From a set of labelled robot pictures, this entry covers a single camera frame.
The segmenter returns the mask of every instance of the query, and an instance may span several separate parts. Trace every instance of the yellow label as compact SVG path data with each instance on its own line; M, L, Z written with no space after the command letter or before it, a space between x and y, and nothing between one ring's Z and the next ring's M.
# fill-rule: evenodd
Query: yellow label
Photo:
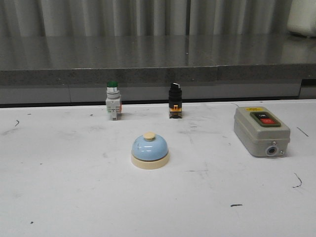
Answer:
M260 107L248 107L248 108L245 108L247 111L263 111L262 108Z

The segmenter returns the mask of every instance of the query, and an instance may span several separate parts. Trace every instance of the metal wall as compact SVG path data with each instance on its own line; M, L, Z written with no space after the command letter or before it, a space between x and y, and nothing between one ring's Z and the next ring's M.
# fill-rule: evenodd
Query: metal wall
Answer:
M291 0L0 0L0 37L286 32Z

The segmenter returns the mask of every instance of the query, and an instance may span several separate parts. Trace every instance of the push button station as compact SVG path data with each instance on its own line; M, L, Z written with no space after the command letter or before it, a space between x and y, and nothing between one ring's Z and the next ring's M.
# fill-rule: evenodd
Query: push button station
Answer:
M277 157L286 153L290 129L265 107L239 107L234 131L255 157Z

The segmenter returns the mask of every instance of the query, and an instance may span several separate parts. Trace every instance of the red button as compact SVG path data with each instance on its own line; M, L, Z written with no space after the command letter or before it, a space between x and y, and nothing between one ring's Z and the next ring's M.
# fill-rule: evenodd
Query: red button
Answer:
M276 122L271 118L261 118L260 121L264 124L275 124Z

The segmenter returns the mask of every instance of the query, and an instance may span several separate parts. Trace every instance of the green indicator cap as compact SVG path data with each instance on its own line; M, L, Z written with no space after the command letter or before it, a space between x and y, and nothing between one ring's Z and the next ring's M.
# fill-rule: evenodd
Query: green indicator cap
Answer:
M118 86L118 82L117 81L109 81L107 84L107 87L117 87Z

